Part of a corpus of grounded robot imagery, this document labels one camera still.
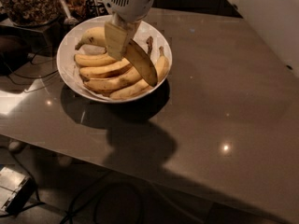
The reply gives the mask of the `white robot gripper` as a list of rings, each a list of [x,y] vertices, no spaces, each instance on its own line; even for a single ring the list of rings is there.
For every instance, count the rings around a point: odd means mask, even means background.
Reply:
[[[154,0],[103,0],[103,2],[111,15],[111,19],[105,23],[107,53],[120,61]]]

